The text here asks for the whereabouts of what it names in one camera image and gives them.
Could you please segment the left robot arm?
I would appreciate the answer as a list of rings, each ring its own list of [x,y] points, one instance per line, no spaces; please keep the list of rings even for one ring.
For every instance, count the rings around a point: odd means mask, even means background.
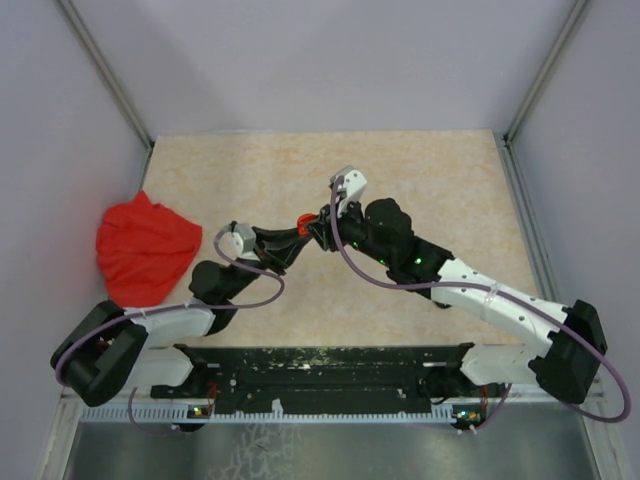
[[[277,282],[268,300],[278,299],[287,269],[311,240],[302,227],[265,230],[236,222],[214,241],[225,235],[231,237],[235,257],[197,263],[188,301],[156,307],[123,308],[112,300],[95,305],[54,351],[50,365],[56,380],[90,407],[140,387],[174,386],[189,397],[201,394],[208,373],[178,341],[225,329],[242,308],[235,298],[261,276]]]

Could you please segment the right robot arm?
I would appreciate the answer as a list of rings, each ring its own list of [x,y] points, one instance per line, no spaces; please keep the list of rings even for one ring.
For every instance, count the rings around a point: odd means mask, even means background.
[[[367,207],[353,202],[335,221],[325,206],[319,215],[301,217],[298,229],[325,250],[350,246],[381,263],[395,284],[409,286],[441,308],[460,308],[518,339],[505,351],[470,347],[446,372],[454,393],[470,395],[490,383],[529,383],[562,402],[584,402],[607,351],[599,314],[590,303],[543,300],[481,274],[417,236],[410,216],[391,198]]]

